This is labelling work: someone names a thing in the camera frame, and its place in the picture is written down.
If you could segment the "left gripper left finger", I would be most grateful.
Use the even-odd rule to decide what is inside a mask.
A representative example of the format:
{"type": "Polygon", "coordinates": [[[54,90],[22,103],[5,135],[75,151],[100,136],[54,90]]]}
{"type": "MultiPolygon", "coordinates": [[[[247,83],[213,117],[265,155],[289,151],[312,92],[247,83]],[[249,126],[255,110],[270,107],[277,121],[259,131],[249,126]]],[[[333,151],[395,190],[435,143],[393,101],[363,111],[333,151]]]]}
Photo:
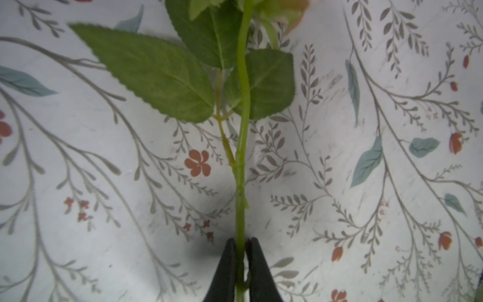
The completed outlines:
{"type": "Polygon", "coordinates": [[[236,245],[228,239],[203,302],[234,302],[236,286],[236,245]]]}

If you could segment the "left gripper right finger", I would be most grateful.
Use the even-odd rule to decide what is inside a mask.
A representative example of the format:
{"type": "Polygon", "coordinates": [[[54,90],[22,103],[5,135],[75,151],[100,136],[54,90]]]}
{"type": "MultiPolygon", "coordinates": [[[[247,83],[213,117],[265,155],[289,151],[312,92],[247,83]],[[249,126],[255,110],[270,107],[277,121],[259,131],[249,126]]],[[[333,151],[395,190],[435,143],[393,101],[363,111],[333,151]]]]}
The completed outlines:
{"type": "Polygon", "coordinates": [[[260,242],[252,237],[246,241],[249,262],[249,297],[251,302],[283,302],[262,251],[260,242]]]}

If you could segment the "pale pink white rose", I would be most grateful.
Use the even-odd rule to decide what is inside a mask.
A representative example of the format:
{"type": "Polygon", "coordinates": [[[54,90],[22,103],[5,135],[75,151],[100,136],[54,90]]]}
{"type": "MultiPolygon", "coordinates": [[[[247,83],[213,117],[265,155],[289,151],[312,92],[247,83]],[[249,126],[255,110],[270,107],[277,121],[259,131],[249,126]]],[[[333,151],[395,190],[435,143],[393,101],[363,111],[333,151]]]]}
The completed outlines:
{"type": "Polygon", "coordinates": [[[279,48],[275,23],[297,27],[308,1],[167,1],[180,42],[142,35],[132,25],[70,28],[128,90],[182,122],[223,123],[237,114],[236,149],[223,148],[235,179],[235,301],[249,300],[245,250],[245,153],[249,124],[284,111],[294,100],[294,59],[279,48]]]}

